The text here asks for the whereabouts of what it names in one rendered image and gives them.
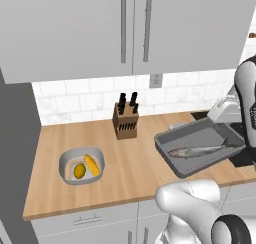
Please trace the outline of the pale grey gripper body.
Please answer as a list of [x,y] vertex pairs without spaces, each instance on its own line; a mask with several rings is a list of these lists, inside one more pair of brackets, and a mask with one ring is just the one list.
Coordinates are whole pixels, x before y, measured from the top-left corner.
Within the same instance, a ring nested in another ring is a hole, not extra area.
[[240,102],[236,95],[227,95],[219,99],[207,113],[214,123],[241,122]]

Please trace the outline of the silver fish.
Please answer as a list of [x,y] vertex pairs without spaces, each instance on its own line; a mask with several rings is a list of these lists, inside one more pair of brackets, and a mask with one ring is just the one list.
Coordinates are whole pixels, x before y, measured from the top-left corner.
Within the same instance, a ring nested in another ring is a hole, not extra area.
[[182,158],[182,159],[193,159],[201,156],[206,156],[209,154],[213,154],[219,150],[225,148],[237,148],[237,145],[232,144],[225,139],[223,143],[219,146],[204,146],[204,147],[183,147],[172,149],[168,152],[171,157]]

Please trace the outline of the yellow lemon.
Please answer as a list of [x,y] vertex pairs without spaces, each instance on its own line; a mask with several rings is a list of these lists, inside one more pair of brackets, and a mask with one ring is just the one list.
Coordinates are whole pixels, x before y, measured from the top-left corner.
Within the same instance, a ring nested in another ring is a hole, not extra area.
[[83,163],[77,164],[74,167],[73,174],[76,179],[81,179],[86,173],[86,167]]

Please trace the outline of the grey oval container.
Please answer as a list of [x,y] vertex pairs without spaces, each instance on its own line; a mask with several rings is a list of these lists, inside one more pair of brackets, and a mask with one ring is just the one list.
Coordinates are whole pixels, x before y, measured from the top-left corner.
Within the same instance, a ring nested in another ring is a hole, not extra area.
[[[90,155],[95,160],[95,163],[100,170],[99,175],[94,176],[91,173],[84,159],[85,154]],[[77,179],[74,176],[74,168],[80,163],[84,164],[86,171],[85,175],[82,178]],[[83,185],[96,182],[103,175],[104,168],[104,155],[99,148],[93,146],[85,146],[67,150],[60,156],[59,159],[59,174],[62,177],[63,181],[69,185]]]

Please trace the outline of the grey baking tray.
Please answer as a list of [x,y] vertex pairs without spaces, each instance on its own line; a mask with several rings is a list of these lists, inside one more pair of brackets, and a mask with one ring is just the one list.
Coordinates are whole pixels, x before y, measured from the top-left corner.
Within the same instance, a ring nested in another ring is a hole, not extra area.
[[[169,151],[187,147],[224,147],[212,154],[192,159],[175,158]],[[154,137],[155,147],[179,178],[186,178],[220,161],[240,153],[245,148],[244,138],[226,123],[214,123],[208,117],[175,127]]]

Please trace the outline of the grey base cupboard front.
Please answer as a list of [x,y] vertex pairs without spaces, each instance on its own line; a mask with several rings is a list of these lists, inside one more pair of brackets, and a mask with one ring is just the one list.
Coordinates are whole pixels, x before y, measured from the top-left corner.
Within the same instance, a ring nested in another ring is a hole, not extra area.
[[256,182],[223,187],[220,193],[222,213],[256,216]]

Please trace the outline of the wooden knife block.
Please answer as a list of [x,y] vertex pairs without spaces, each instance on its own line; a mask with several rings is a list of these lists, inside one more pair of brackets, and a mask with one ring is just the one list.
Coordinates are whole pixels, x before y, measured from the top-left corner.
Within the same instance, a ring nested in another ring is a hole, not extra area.
[[138,119],[139,114],[133,113],[129,103],[126,103],[123,114],[119,113],[118,104],[115,104],[112,122],[117,139],[136,138]]

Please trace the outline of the narrow grey drawer front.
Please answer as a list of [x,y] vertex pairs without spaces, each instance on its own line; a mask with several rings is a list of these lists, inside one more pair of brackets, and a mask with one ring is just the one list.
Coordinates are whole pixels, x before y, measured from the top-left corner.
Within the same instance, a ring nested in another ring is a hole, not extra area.
[[138,217],[144,218],[149,216],[162,215],[163,212],[158,208],[154,199],[140,201],[138,203]]

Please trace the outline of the grey base cupboard door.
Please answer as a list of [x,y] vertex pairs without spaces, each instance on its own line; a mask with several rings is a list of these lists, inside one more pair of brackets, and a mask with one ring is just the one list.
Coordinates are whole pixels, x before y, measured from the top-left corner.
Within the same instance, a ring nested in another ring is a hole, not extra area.
[[165,229],[167,221],[167,214],[139,218],[137,226],[137,244],[143,244],[145,227],[149,228],[147,244],[155,244],[157,237]]
[[132,231],[132,244],[136,244],[136,221],[126,221],[38,236],[39,244],[127,244],[128,231]]

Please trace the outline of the wide grey drawer front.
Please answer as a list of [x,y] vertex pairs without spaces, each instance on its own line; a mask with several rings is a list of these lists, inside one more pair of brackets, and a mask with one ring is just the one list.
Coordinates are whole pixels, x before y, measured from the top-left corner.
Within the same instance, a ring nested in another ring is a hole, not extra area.
[[[76,229],[84,229],[93,226],[106,225],[110,223],[123,222],[137,218],[138,203],[129,203],[111,207],[105,207],[95,210],[87,210],[76,213],[64,214],[59,216],[47,217],[32,220],[31,224],[36,236],[45,236],[55,233],[64,233]],[[93,214],[102,217],[102,221],[92,222],[82,225],[74,225],[73,221],[82,218],[91,217]]]

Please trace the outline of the grey fridge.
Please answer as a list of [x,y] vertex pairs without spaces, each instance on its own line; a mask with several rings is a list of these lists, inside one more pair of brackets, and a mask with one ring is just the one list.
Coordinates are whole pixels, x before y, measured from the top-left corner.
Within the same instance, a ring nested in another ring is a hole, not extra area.
[[12,244],[38,244],[23,211],[40,131],[32,85],[6,84],[0,71],[0,220]]

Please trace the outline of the grey wall socket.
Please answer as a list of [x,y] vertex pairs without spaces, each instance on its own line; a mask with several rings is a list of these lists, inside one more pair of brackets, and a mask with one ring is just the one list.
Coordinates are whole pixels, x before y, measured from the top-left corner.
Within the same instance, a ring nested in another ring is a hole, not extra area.
[[149,81],[149,87],[150,88],[161,88],[162,80],[163,80],[162,74],[151,74],[150,81]]

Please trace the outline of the grey wall cupboard door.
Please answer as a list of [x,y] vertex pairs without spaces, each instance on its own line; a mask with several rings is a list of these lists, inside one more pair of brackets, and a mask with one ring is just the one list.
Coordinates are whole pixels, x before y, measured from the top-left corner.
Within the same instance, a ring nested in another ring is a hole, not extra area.
[[145,8],[146,0],[135,0],[136,75],[236,68],[256,0],[152,0],[148,62]]
[[0,71],[7,84],[132,73],[134,0],[0,0]]

